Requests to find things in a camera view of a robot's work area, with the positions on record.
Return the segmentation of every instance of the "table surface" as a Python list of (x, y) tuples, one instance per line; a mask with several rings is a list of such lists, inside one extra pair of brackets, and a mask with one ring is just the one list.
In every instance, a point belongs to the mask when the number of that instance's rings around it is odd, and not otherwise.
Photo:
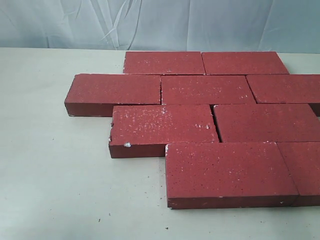
[[(320, 74), (320, 54), (279, 54)], [(171, 210), (164, 158), (111, 159), (111, 118), (69, 117), (79, 73), (121, 74), (125, 52), (0, 48), (0, 239), (320, 239), (320, 207)]]

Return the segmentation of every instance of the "paving brick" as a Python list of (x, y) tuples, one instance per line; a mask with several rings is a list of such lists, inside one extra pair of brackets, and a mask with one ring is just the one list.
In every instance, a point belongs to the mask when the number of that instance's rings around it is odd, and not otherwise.
[(255, 104), (245, 76), (162, 76), (163, 105)]
[(320, 116), (320, 75), (248, 75), (259, 104), (309, 104)]
[(197, 51), (127, 51), (123, 72), (151, 75), (205, 75)]
[(207, 75), (289, 74), (275, 51), (203, 52)]
[(222, 142), (320, 142), (320, 121), (308, 104), (216, 105)]
[(299, 197), (293, 206), (320, 206), (320, 142), (280, 142)]
[(274, 142), (169, 144), (165, 172), (173, 209), (284, 207), (298, 196)]
[(160, 76), (79, 74), (64, 101), (70, 116), (112, 117), (115, 105), (159, 105)]
[(218, 142), (209, 105), (115, 106), (112, 158), (164, 157), (169, 143)]

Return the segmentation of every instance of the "brick pattern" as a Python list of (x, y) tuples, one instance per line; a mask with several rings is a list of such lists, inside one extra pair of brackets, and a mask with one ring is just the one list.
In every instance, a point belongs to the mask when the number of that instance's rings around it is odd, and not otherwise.
[(169, 208), (320, 205), (319, 75), (276, 52), (127, 52), (123, 73), (76, 75), (65, 107), (113, 115), (112, 158), (165, 156)]

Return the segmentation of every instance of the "white backdrop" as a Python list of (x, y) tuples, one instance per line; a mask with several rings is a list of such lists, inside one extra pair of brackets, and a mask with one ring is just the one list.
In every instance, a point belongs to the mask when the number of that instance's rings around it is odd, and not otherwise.
[(0, 0), (0, 47), (320, 53), (320, 0)]

